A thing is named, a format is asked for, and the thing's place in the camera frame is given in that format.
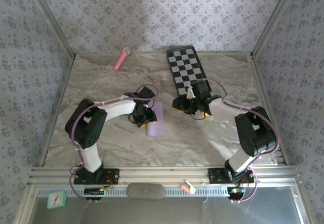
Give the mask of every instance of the black and white checkered board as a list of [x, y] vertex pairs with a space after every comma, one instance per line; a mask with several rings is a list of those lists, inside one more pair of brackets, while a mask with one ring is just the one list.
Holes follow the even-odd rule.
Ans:
[[193, 46], [167, 51], [167, 59], [178, 95], [187, 94], [186, 86], [197, 79], [206, 78], [203, 67]]

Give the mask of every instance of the white marble table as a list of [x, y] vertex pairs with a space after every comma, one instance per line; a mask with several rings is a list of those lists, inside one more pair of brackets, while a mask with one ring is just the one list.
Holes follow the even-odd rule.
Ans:
[[[198, 53], [207, 77], [218, 79], [228, 99], [244, 106], [258, 105], [258, 96], [245, 54]], [[126, 115], [105, 123], [98, 141], [99, 156], [108, 166], [223, 165], [238, 149], [236, 128], [209, 116], [193, 120], [172, 108], [177, 92], [165, 53], [132, 54], [115, 72], [118, 55], [78, 55], [63, 97], [45, 166], [73, 166], [78, 155], [64, 131], [65, 123], [84, 98], [105, 101], [134, 92], [145, 83], [158, 86], [163, 102], [165, 137], [147, 137], [145, 128]], [[213, 92], [222, 95], [215, 84]], [[270, 164], [270, 156], [259, 163]]]

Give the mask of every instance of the green clock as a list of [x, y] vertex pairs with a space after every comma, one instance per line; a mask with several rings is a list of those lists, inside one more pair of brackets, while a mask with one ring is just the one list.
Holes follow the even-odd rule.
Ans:
[[58, 191], [49, 194], [47, 201], [47, 209], [53, 209], [65, 206], [66, 193], [65, 191]]

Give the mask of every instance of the gray oval object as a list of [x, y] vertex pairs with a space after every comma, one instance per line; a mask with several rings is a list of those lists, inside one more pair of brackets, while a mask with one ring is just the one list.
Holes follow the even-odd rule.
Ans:
[[164, 198], [164, 187], [157, 184], [131, 183], [127, 186], [129, 198], [140, 200], [161, 200]]

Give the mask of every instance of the blue floral wallpaper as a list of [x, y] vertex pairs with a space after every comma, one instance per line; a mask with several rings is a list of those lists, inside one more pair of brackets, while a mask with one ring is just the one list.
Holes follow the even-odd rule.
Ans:
[[257, 61], [289, 161], [324, 223], [324, 0], [292, 0]]
[[47, 0], [75, 53], [250, 52], [277, 0]]
[[34, 0], [0, 0], [0, 223], [38, 164], [70, 60]]

